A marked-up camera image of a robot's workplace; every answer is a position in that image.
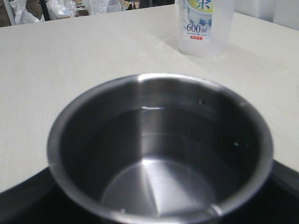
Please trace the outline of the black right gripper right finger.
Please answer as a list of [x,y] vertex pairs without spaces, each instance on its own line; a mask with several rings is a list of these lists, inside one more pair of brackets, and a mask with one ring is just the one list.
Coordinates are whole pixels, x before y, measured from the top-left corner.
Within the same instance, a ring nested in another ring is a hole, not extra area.
[[299,173],[274,161],[271,176],[258,196],[258,224],[299,223]]

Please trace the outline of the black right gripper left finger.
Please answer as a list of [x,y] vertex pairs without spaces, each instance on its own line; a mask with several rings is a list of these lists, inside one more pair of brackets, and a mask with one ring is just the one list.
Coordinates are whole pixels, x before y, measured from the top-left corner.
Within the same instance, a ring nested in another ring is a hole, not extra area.
[[49,169],[0,194],[2,224],[53,224],[70,204]]

